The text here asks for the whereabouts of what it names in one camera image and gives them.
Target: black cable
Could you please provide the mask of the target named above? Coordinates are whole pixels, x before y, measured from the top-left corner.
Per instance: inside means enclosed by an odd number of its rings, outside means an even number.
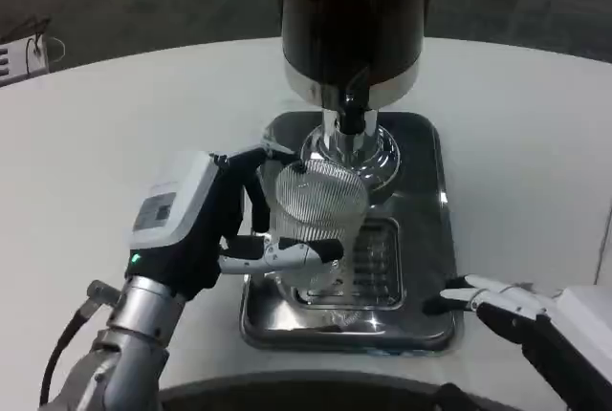
[[[26,43],[26,77],[30,77],[30,56],[28,55],[28,48],[30,48],[31,41],[33,41],[33,38],[30,37],[28,38],[28,43]]]
[[[85,322],[87,322],[87,320],[89,320],[89,318],[82,315],[81,310],[76,311],[75,315],[73,315],[72,320],[68,323],[68,325],[66,325],[66,328],[64,328],[63,333],[57,340],[57,344],[55,345],[54,351],[51,352],[51,356],[49,357],[49,361],[47,362],[45,374],[42,377],[42,384],[40,385],[39,406],[43,406],[49,401],[49,389],[51,388],[51,379],[53,378],[54,370],[57,366],[59,356],[61,356],[61,353],[64,351],[64,349],[66,349],[68,344],[70,344],[80,327],[82,327]]]
[[[38,45],[38,40],[40,40],[40,37],[42,36],[42,34],[45,31],[47,31],[47,26],[49,25],[50,21],[51,21],[51,19],[49,19],[42,28],[39,28],[36,31],[36,34],[35,34],[35,37],[34,37],[34,53],[36,55],[40,55],[40,46]]]

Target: white device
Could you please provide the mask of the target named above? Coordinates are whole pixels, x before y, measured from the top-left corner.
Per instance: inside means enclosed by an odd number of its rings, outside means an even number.
[[[149,189],[134,222],[130,248],[152,249],[185,239],[218,171],[205,151],[178,153]]]
[[[49,60],[44,35],[27,36],[0,45],[0,87],[48,72]]]
[[[490,304],[508,313],[529,318],[550,317],[553,326],[612,383],[612,291],[605,287],[568,287],[549,298],[519,286],[479,275],[466,275],[471,288],[446,289],[440,295],[464,301],[477,312]]]

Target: coffee machine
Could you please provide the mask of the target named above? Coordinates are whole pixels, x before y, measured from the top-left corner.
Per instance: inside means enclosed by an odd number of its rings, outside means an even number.
[[[459,320],[421,312],[455,275],[440,142],[424,117],[380,112],[416,80],[428,0],[279,3],[286,77],[322,113],[281,115],[266,138],[351,169],[370,207],[350,266],[328,288],[248,279],[242,334],[270,348],[444,350]]]

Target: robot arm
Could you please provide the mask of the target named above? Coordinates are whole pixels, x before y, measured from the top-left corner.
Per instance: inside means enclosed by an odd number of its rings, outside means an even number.
[[[612,292],[570,287],[549,298],[477,275],[447,282],[426,314],[475,312],[523,356],[573,411],[612,410]]]
[[[46,411],[158,411],[158,380],[166,347],[185,303],[212,288],[220,273],[296,269],[339,260],[337,240],[298,242],[267,233],[270,210],[256,170],[266,161],[305,170],[292,151],[269,142],[231,156],[185,152],[162,171],[133,226],[121,292],[96,281],[57,342],[45,371],[40,409]],[[239,236],[244,191],[252,230]],[[91,351],[48,403],[53,370],[63,349],[101,305],[113,311]]]

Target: white table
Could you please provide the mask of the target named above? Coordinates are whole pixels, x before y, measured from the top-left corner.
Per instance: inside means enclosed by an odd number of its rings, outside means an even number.
[[[444,39],[426,41],[421,65],[390,108],[421,113],[440,132],[459,271],[548,288],[591,283],[612,192],[612,66]],[[1,89],[3,407],[36,408],[48,355],[87,284],[121,285],[126,238],[162,160],[253,144],[275,116],[306,107],[287,86],[278,39],[136,55]],[[327,368],[564,409],[517,347],[470,316],[458,348],[437,358],[255,350],[238,333],[241,283],[223,277],[187,306],[162,386]],[[52,392],[106,316],[65,352]]]

